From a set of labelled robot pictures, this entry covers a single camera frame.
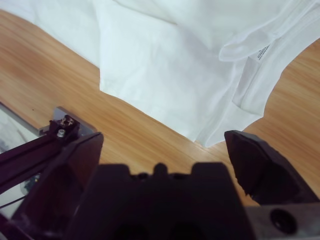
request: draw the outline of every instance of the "wood grain surface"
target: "wood grain surface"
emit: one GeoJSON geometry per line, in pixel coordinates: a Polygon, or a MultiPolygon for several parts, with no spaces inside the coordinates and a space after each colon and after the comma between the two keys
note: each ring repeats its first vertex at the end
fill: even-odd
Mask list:
{"type": "MultiPolygon", "coordinates": [[[[151,173],[157,163],[189,173],[196,162],[223,162],[234,178],[224,142],[204,148],[129,104],[99,91],[99,70],[38,27],[0,11],[0,101],[40,128],[62,106],[103,133],[101,163],[151,173]]],[[[320,41],[283,72],[263,119],[247,132],[283,154],[320,197],[320,41]]]]}

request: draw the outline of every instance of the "wooden table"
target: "wooden table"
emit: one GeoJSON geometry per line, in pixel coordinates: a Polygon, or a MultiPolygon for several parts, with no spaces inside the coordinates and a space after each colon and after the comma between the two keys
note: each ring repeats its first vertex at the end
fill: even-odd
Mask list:
{"type": "MultiPolygon", "coordinates": [[[[0,11],[0,101],[36,128],[62,106],[104,135],[101,163],[151,173],[162,162],[189,173],[196,162],[224,162],[245,205],[255,205],[234,178],[224,142],[193,143],[129,104],[99,91],[99,70],[38,27],[0,11]]],[[[320,41],[283,72],[263,119],[246,129],[289,159],[320,196],[320,41]]]]}

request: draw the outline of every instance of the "white t-shirt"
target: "white t-shirt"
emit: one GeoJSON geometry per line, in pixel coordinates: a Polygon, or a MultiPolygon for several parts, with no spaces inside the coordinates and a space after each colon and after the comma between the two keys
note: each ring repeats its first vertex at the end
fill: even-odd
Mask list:
{"type": "Polygon", "coordinates": [[[98,66],[101,91],[206,147],[261,118],[281,72],[320,37],[314,0],[29,0],[29,15],[21,2],[0,8],[98,66]]]}

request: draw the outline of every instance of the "screw hole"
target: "screw hole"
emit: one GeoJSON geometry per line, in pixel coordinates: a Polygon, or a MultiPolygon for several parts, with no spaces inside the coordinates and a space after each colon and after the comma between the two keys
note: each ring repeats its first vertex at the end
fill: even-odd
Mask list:
{"type": "Polygon", "coordinates": [[[296,219],[287,211],[274,209],[270,213],[272,224],[285,234],[295,234],[298,230],[296,219]]]}

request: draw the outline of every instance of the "white cloth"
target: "white cloth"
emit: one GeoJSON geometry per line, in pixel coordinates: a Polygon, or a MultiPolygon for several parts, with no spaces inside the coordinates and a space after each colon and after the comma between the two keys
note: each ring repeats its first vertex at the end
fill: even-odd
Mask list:
{"type": "Polygon", "coordinates": [[[29,0],[28,17],[21,2],[0,8],[100,67],[101,91],[206,147],[261,118],[281,72],[320,37],[315,0],[29,0]]]}

